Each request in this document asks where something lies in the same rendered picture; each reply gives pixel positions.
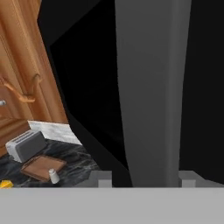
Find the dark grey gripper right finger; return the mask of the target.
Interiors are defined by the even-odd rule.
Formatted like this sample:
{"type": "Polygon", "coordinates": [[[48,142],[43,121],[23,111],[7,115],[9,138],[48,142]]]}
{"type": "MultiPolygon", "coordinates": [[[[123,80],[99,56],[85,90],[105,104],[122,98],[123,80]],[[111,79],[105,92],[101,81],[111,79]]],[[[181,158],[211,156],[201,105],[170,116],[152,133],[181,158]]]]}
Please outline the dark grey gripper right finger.
{"type": "Polygon", "coordinates": [[[195,171],[179,171],[178,177],[183,188],[224,188],[223,184],[204,179],[195,171]]]}

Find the brown wooden cutting board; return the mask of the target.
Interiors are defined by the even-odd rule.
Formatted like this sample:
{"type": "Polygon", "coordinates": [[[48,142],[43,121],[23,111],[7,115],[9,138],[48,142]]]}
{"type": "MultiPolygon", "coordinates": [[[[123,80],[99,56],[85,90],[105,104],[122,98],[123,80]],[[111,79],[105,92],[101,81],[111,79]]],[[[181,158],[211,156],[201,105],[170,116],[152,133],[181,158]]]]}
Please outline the brown wooden cutting board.
{"type": "Polygon", "coordinates": [[[56,172],[59,172],[66,165],[66,163],[66,161],[55,157],[40,155],[26,162],[22,166],[21,172],[24,175],[39,181],[48,182],[50,180],[49,170],[54,169],[56,172]]]}

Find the wooden cupboard door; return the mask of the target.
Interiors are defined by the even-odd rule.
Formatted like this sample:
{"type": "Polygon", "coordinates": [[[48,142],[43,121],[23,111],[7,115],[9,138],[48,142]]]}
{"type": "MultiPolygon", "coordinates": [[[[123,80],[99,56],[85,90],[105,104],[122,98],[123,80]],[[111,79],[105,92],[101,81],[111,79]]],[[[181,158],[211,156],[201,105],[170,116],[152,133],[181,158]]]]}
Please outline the wooden cupboard door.
{"type": "Polygon", "coordinates": [[[31,92],[39,74],[36,101],[23,103],[0,81],[0,117],[66,123],[67,116],[37,23],[42,0],[0,0],[0,78],[21,94],[31,92]]]}

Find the white condiment shaker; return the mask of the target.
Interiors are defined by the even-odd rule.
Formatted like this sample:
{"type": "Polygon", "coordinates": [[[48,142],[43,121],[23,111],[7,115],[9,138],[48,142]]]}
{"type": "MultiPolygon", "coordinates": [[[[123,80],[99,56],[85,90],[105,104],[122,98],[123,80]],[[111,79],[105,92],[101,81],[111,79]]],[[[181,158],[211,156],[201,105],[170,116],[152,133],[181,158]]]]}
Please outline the white condiment shaker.
{"type": "Polygon", "coordinates": [[[51,182],[57,184],[60,181],[58,173],[54,169],[50,169],[48,172],[51,182]]]}

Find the grey toaster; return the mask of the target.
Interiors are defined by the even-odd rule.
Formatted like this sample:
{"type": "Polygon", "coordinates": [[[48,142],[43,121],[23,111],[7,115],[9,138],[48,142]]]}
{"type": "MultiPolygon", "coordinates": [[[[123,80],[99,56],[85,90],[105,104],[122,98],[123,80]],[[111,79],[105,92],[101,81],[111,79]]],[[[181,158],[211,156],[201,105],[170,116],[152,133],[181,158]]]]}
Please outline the grey toaster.
{"type": "Polygon", "coordinates": [[[46,147],[44,135],[39,130],[29,129],[5,144],[10,157],[24,163],[46,147]]]}

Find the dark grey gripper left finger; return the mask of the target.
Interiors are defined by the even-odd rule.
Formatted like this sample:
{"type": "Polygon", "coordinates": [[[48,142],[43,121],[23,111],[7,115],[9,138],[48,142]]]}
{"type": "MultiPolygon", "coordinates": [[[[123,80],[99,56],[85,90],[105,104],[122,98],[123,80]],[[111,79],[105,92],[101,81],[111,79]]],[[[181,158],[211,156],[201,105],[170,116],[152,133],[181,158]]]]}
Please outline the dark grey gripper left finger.
{"type": "Polygon", "coordinates": [[[91,171],[89,178],[76,187],[112,188],[112,171],[91,171]]]}

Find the yellow cheese wedge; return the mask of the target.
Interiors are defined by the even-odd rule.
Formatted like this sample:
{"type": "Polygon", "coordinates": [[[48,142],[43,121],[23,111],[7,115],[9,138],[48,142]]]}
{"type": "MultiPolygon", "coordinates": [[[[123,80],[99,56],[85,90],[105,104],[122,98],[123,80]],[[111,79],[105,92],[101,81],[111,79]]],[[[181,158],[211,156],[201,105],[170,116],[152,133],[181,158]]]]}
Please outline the yellow cheese wedge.
{"type": "Polygon", "coordinates": [[[0,188],[12,188],[13,183],[10,180],[2,180],[0,182],[0,188]]]}

